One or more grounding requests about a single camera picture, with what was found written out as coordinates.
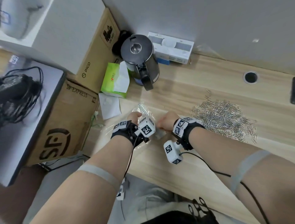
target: person's left hand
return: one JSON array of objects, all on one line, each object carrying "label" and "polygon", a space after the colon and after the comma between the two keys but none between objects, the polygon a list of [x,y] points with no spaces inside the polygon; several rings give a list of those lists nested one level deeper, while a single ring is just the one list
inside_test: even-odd
[{"label": "person's left hand", "polygon": [[142,113],[140,112],[132,112],[128,115],[127,120],[130,121],[136,125],[138,125],[138,118],[142,116]]}]

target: person's left arm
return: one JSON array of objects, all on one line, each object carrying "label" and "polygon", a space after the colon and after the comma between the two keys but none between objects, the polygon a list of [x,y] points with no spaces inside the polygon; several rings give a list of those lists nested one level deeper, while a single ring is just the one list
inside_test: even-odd
[{"label": "person's left arm", "polygon": [[[127,120],[138,125],[139,112],[132,112]],[[86,164],[99,167],[122,182],[132,152],[131,142],[120,135],[114,136]],[[107,223],[117,192],[103,178],[85,171],[70,175],[54,192],[34,223]]]}]

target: wrist-mounted device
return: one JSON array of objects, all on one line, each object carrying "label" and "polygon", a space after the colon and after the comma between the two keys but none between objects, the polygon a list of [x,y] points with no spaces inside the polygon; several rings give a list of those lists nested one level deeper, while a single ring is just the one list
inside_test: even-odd
[{"label": "wrist-mounted device", "polygon": [[178,164],[183,160],[182,155],[179,155],[182,147],[185,150],[193,149],[189,143],[189,134],[195,127],[204,128],[200,123],[201,121],[190,117],[177,119],[175,121],[172,135],[177,138],[177,141],[172,142],[169,140],[164,144],[164,150],[170,163]]},{"label": "wrist-mounted device", "polygon": [[172,131],[172,135],[177,138],[176,143],[181,144],[185,150],[192,150],[193,147],[189,143],[189,134],[195,127],[205,128],[200,123],[200,120],[192,119],[190,117],[177,119],[174,122],[174,127]]},{"label": "wrist-mounted device", "polygon": [[115,125],[111,138],[116,135],[124,136],[135,148],[143,141],[147,143],[150,140],[149,137],[155,133],[155,130],[154,122],[148,116],[144,116],[138,126],[132,123],[131,120],[119,122]]}]

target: gray strap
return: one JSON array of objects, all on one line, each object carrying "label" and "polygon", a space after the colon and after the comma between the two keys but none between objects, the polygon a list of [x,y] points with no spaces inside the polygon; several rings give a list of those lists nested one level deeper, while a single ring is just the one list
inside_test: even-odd
[{"label": "gray strap", "polygon": [[116,192],[120,189],[121,183],[116,178],[114,178],[113,175],[111,175],[110,173],[106,172],[105,170],[99,167],[89,165],[89,164],[83,164],[82,166],[80,166],[78,170],[86,171],[88,173],[93,173],[103,178],[104,180],[106,180],[113,186]]},{"label": "gray strap", "polygon": [[259,150],[251,155],[249,155],[247,158],[245,158],[240,164],[237,169],[237,172],[231,176],[231,186],[230,190],[231,192],[236,195],[236,190],[240,182],[242,181],[244,175],[253,167],[255,166],[260,160],[265,158],[271,154],[269,151],[266,150]]}]

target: paper sheet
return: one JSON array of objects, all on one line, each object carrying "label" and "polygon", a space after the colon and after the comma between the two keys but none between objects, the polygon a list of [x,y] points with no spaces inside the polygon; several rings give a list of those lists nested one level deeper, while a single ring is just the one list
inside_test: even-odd
[{"label": "paper sheet", "polygon": [[119,97],[99,93],[99,101],[104,120],[121,115]]},{"label": "paper sheet", "polygon": [[129,75],[128,75],[127,65],[123,61],[120,63],[119,75],[118,75],[117,80],[114,83],[113,91],[127,92],[128,87],[129,87],[129,83],[130,83],[130,79],[129,79]]}]

